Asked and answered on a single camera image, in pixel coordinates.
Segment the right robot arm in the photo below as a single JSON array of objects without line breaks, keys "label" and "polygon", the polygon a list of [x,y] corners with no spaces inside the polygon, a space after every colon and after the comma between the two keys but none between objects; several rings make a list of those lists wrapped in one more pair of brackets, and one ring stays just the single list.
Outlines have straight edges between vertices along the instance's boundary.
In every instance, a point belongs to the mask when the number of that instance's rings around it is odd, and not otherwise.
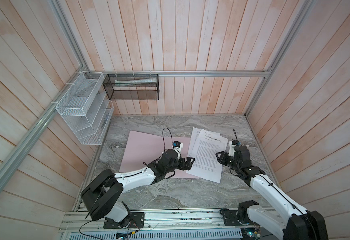
[{"label": "right robot arm", "polygon": [[239,203],[235,214],[221,210],[229,220],[249,225],[256,223],[279,240],[327,240],[328,233],[324,217],[317,211],[309,211],[285,194],[265,172],[252,164],[246,146],[235,141],[230,151],[216,153],[217,161],[227,166],[230,172],[257,191],[275,209],[265,210],[256,201]]}]

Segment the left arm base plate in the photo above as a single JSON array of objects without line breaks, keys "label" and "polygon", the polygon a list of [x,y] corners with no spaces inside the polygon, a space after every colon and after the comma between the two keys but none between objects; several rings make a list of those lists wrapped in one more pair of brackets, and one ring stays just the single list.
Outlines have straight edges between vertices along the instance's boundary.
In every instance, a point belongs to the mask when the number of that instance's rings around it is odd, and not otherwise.
[{"label": "left arm base plate", "polygon": [[104,229],[126,229],[126,228],[141,229],[144,226],[144,219],[145,219],[144,212],[132,212],[128,214],[119,223],[115,222],[112,219],[105,218],[103,228]]}]

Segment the pink file folder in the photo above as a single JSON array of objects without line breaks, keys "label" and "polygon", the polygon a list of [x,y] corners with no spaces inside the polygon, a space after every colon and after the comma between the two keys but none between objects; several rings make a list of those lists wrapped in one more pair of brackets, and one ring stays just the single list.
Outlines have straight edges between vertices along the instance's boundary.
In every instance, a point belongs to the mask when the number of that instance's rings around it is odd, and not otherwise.
[{"label": "pink file folder", "polygon": [[173,141],[179,141],[183,144],[181,154],[183,158],[186,158],[191,138],[171,138],[167,130],[164,137],[130,131],[119,172],[126,173],[144,168],[143,163],[148,164],[157,159],[164,149],[171,147]]}]

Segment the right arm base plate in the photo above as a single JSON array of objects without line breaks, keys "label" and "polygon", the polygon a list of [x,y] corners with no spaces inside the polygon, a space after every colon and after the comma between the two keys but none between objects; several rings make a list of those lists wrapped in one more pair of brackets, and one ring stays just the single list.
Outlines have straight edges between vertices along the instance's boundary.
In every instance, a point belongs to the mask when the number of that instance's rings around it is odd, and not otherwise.
[{"label": "right arm base plate", "polygon": [[238,211],[236,210],[220,209],[219,213],[222,215],[226,227],[248,226],[250,224],[246,222],[240,222],[237,215]]}]

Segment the printed paper sheet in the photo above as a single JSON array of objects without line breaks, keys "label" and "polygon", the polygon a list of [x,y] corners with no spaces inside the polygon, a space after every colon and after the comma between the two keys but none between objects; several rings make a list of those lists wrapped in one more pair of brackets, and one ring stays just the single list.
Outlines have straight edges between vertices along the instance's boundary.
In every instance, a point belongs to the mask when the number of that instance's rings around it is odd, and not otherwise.
[{"label": "printed paper sheet", "polygon": [[212,181],[221,182],[222,165],[218,163],[216,153],[224,152],[228,139],[219,133],[194,128],[189,148],[189,156],[195,159],[188,174]]}]

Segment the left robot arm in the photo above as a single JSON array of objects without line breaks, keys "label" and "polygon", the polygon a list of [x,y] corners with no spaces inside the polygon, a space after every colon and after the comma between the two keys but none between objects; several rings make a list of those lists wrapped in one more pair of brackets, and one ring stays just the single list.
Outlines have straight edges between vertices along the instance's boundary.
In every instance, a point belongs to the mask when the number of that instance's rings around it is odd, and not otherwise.
[{"label": "left robot arm", "polygon": [[107,169],[101,172],[80,194],[88,215],[93,221],[109,218],[117,223],[129,215],[127,207],[118,202],[120,195],[142,186],[150,186],[170,177],[175,170],[188,171],[195,158],[183,158],[178,148],[168,149],[144,168],[127,173],[114,173]]}]

